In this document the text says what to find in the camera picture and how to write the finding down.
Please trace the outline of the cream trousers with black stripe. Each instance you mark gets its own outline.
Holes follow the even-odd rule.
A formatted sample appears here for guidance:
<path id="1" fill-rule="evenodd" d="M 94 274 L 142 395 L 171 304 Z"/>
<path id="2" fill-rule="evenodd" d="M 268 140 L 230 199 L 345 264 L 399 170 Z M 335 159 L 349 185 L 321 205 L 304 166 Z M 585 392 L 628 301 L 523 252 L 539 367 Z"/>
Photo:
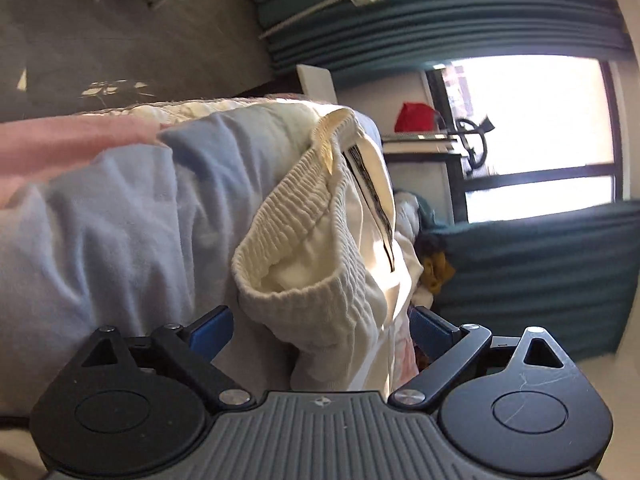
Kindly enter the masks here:
<path id="1" fill-rule="evenodd" d="M 422 268 L 396 226 L 378 144 L 345 107 L 262 203 L 231 261 L 250 388 L 375 390 L 416 376 L 408 307 Z"/>

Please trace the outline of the teal curtain right of window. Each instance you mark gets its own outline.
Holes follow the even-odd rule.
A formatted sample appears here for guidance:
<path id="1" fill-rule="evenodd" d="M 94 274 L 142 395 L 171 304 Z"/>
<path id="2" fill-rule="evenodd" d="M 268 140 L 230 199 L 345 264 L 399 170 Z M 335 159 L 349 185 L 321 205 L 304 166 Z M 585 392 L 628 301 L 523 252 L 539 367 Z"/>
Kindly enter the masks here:
<path id="1" fill-rule="evenodd" d="M 454 277 L 438 295 L 418 281 L 412 301 L 454 325 L 516 336 L 541 326 L 575 361 L 617 351 L 639 277 L 639 204 L 447 226 L 420 196 L 396 196 L 413 244 L 442 234 Z"/>

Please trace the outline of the teal curtain of window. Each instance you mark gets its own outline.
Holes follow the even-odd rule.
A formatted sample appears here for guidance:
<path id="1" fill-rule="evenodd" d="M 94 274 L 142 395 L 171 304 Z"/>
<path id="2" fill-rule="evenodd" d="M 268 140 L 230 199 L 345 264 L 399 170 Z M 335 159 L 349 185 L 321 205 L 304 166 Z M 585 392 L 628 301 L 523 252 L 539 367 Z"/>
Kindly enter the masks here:
<path id="1" fill-rule="evenodd" d="M 454 277 L 438 295 L 418 281 L 412 301 L 454 325 L 516 336 L 541 326 L 575 361 L 617 351 L 639 277 L 639 204 L 447 226 L 420 196 L 396 196 L 413 244 L 442 234 Z"/>
<path id="2" fill-rule="evenodd" d="M 464 58 L 632 53 L 616 0 L 253 1 L 276 75 L 313 65 L 340 88 Z"/>

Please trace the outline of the mustard yellow garment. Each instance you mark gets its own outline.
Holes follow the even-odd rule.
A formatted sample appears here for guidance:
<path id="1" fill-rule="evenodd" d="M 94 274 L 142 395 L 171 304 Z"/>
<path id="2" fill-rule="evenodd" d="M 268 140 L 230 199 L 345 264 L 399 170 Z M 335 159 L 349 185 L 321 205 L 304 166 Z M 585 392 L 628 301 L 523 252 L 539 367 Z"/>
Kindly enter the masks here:
<path id="1" fill-rule="evenodd" d="M 423 273 L 421 283 L 433 295 L 442 291 L 456 274 L 456 269 L 450 264 L 444 252 L 433 252 L 422 260 Z"/>

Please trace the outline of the black garment in pile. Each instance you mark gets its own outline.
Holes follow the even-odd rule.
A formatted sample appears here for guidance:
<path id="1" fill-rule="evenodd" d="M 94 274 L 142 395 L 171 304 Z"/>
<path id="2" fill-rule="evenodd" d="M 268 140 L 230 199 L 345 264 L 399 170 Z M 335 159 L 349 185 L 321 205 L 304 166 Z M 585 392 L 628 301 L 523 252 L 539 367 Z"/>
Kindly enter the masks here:
<path id="1" fill-rule="evenodd" d="M 420 260 L 447 251 L 447 240 L 440 233 L 420 232 L 414 241 L 414 250 Z"/>

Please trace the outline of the red bag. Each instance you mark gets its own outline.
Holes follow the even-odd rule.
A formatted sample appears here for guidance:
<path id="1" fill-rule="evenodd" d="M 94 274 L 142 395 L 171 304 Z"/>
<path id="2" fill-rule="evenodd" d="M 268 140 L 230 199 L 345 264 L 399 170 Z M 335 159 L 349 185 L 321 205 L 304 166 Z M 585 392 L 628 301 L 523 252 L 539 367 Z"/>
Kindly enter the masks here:
<path id="1" fill-rule="evenodd" d="M 425 103 L 405 102 L 397 116 L 394 133 L 437 131 L 439 112 Z"/>

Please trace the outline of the teal curtain left of window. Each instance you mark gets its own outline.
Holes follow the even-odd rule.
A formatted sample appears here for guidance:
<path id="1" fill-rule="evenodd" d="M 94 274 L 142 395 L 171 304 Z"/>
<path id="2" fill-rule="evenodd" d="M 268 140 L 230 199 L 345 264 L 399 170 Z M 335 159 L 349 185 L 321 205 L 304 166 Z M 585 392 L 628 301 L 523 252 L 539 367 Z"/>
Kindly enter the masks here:
<path id="1" fill-rule="evenodd" d="M 616 0 L 253 1 L 276 75 L 313 65 L 340 88 L 464 58 L 632 53 Z"/>

